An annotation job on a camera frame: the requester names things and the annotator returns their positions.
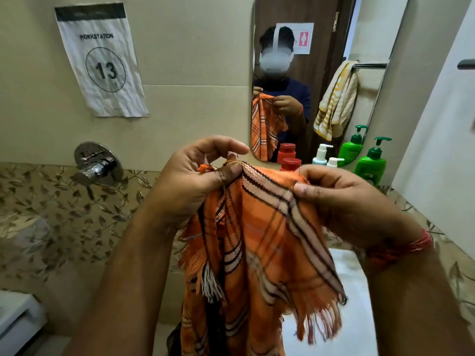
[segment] red container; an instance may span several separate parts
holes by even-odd
[[[280,144],[277,163],[282,164],[284,158],[295,158],[295,144]]]
[[[284,158],[282,166],[280,167],[281,171],[295,171],[302,165],[302,160],[299,158]]]

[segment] orange plaid scarf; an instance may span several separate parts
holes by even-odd
[[[277,148],[280,131],[287,131],[285,117],[272,108],[274,96],[259,94],[252,100],[251,149],[261,161],[269,161]]]
[[[338,302],[346,296],[316,210],[292,191],[307,181],[241,164],[241,176],[212,192],[181,235],[184,356],[284,356],[286,311],[300,340],[306,324],[310,344],[316,328],[326,340],[341,327]]]

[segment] wristband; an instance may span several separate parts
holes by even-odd
[[[397,260],[413,252],[419,252],[432,248],[432,238],[429,233],[422,229],[422,237],[411,242],[409,245],[394,248],[384,248],[383,246],[373,246],[366,250],[366,257],[379,267],[386,267]]]

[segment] navy blue shirt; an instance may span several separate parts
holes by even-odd
[[[310,118],[311,107],[310,90],[303,83],[300,83],[295,79],[291,79],[290,77],[285,77],[282,80],[278,81],[256,79],[253,81],[252,85],[256,87],[262,87],[262,92],[266,95],[292,96],[294,99],[296,99],[303,105],[304,116],[308,122],[308,119]],[[287,124],[289,124],[290,116],[286,116],[285,119],[287,121]],[[298,138],[291,135],[288,131],[279,132],[277,137],[279,139],[279,144],[286,142],[295,144],[298,141]],[[274,152],[274,155],[272,156],[271,162],[276,162],[278,149],[279,148],[277,147],[276,151]]]

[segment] door hinge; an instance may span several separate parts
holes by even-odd
[[[333,23],[333,32],[336,31],[336,25],[338,25],[338,16],[340,15],[340,12],[335,13],[335,22]]]

